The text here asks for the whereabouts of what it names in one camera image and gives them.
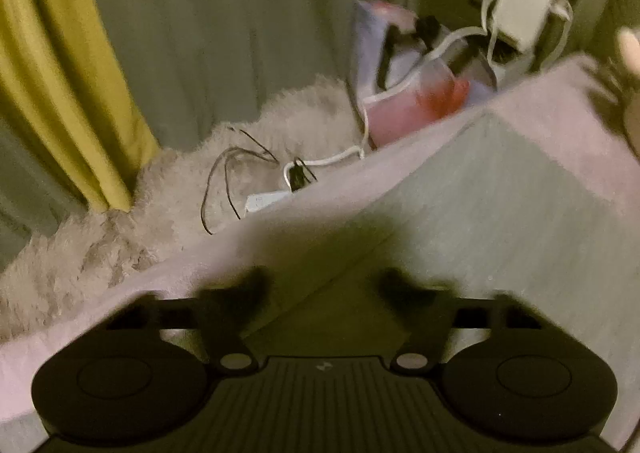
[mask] bed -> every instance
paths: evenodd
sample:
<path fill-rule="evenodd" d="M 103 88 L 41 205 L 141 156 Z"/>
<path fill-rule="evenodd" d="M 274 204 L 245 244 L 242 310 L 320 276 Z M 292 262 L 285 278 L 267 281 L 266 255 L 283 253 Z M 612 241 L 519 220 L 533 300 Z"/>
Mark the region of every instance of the bed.
<path fill-rule="evenodd" d="M 254 265 L 274 280 L 245 335 L 259 356 L 393 351 L 405 331 L 366 283 L 387 265 L 463 295 L 514 292 L 610 364 L 619 395 L 602 436 L 619 449 L 640 419 L 640 163 L 620 116 L 595 61 L 573 56 L 3 343 L 0 452 L 45 439 L 30 384 L 49 356 L 142 292 L 186 297 Z"/>

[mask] white charger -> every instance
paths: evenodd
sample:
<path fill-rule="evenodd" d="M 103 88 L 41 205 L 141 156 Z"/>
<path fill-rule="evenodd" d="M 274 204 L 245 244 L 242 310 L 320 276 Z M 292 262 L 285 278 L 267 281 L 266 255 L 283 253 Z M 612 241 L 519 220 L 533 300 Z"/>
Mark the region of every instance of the white charger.
<path fill-rule="evenodd" d="M 283 198 L 291 196 L 292 194 L 293 193 L 291 193 L 291 191 L 273 191 L 270 193 L 249 195 L 246 199 L 244 212 L 246 214 L 255 213 L 273 203 L 276 203 L 278 200 L 283 200 Z"/>
<path fill-rule="evenodd" d="M 498 0 L 492 30 L 518 52 L 536 45 L 553 0 Z"/>

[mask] white cable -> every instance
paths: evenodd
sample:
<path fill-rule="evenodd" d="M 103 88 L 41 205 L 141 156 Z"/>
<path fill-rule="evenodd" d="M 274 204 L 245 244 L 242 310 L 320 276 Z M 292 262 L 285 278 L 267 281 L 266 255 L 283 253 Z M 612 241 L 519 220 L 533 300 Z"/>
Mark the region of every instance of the white cable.
<path fill-rule="evenodd" d="M 558 40 L 558 44 L 556 45 L 556 48 L 540 64 L 541 72 L 544 72 L 553 63 L 556 62 L 556 60 L 562 55 L 562 52 L 566 47 L 566 43 L 569 40 L 569 32 L 571 31 L 571 25 L 574 22 L 574 10 L 572 9 L 571 4 L 568 2 L 568 0 L 565 0 L 564 4 L 566 6 L 565 12 L 567 14 L 567 18 L 565 19 L 564 26 L 562 27 L 562 35 Z"/>
<path fill-rule="evenodd" d="M 489 63 L 489 66 L 492 66 L 494 62 L 494 50 L 495 44 L 498 42 L 498 29 L 494 27 L 494 30 L 491 32 L 491 40 L 489 41 L 489 48 L 486 53 L 486 60 Z"/>
<path fill-rule="evenodd" d="M 482 21 L 482 30 L 487 34 L 489 32 L 488 25 L 488 15 L 489 15 L 489 7 L 495 0 L 482 0 L 482 7 L 480 9 L 480 19 Z"/>
<path fill-rule="evenodd" d="M 367 110 L 364 107 L 360 107 L 358 109 L 360 110 L 360 115 L 362 116 L 362 121 L 364 123 L 364 134 L 362 136 L 360 145 L 351 146 L 350 148 L 344 150 L 342 153 L 338 153 L 338 155 L 327 157 L 321 160 L 303 160 L 302 162 L 305 163 L 306 166 L 329 166 L 340 162 L 341 160 L 344 160 L 351 155 L 356 154 L 360 157 L 360 159 L 363 159 L 365 157 L 364 148 L 369 142 L 369 116 L 367 115 Z M 291 183 L 289 182 L 289 171 L 293 168 L 293 166 L 295 166 L 295 163 L 289 162 L 284 166 L 282 170 L 284 181 L 286 182 L 289 189 L 291 189 Z"/>
<path fill-rule="evenodd" d="M 362 99 L 362 103 L 370 104 L 372 102 L 378 102 L 379 100 L 385 100 L 399 94 L 400 92 L 404 92 L 418 77 L 420 77 L 422 72 L 422 63 L 442 57 L 444 52 L 446 52 L 453 43 L 468 36 L 486 36 L 486 30 L 480 27 L 464 27 L 450 32 L 436 48 L 424 55 L 420 60 L 420 64 L 415 65 L 414 70 L 412 70 L 399 84 L 392 86 L 385 92 L 364 97 L 364 99 Z"/>

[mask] fluffy blanket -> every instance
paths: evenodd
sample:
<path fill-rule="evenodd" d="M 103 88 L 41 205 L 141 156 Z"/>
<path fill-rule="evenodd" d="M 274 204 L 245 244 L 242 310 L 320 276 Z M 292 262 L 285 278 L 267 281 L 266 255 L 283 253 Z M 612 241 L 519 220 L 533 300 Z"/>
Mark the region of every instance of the fluffy blanket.
<path fill-rule="evenodd" d="M 200 221 L 207 175 L 227 147 L 260 148 L 230 124 L 216 126 L 192 152 L 163 150 L 138 178 L 129 213 L 72 216 L 55 235 L 34 235 L 0 275 L 0 342 L 51 324 L 83 301 L 202 242 Z M 296 156 L 330 156 L 361 138 L 345 87 L 318 78 L 302 90 L 283 92 L 262 107 L 253 123 L 234 124 L 273 152 L 281 164 Z M 214 173 L 206 206 L 216 232 L 238 222 L 228 204 L 222 166 Z M 230 192 L 242 213 L 251 193 L 285 189 L 282 166 L 245 157 L 229 167 Z"/>

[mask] yellow curtain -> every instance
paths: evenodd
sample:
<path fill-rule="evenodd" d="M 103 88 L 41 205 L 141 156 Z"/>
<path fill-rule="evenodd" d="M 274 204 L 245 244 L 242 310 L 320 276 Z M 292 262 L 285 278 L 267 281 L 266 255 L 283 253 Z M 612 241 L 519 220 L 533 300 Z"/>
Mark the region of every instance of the yellow curtain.
<path fill-rule="evenodd" d="M 2 115 L 46 149 L 90 207 L 129 210 L 158 143 L 94 0 L 0 0 L 0 93 Z"/>

